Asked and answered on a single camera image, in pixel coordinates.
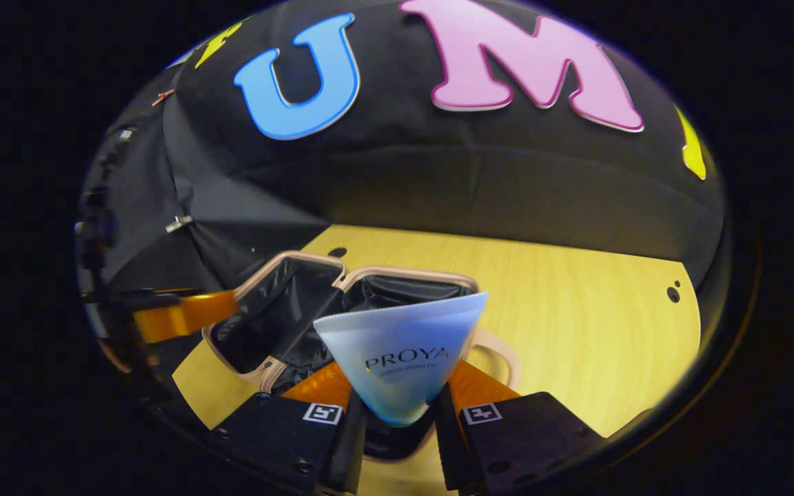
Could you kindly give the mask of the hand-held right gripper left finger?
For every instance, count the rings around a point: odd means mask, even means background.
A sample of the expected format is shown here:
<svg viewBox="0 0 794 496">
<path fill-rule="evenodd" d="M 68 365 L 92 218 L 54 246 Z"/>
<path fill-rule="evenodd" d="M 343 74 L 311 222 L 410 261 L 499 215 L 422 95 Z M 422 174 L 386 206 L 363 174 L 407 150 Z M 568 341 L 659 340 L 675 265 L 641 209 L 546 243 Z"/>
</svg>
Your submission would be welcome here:
<svg viewBox="0 0 794 496">
<path fill-rule="evenodd" d="M 212 430 L 248 495 L 356 495 L 367 409 L 331 363 L 283 395 L 255 393 Z"/>
</svg>

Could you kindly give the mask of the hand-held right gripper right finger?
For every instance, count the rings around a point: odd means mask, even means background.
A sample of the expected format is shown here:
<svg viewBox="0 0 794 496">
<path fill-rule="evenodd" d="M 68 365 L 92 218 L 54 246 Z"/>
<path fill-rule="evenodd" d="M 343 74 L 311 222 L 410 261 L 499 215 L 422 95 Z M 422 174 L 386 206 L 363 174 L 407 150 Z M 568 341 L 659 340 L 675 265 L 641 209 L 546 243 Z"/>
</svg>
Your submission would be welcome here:
<svg viewBox="0 0 794 496">
<path fill-rule="evenodd" d="M 520 395 L 465 361 L 434 418 L 445 486 L 460 495 L 560 495 L 606 444 L 550 393 Z"/>
</svg>

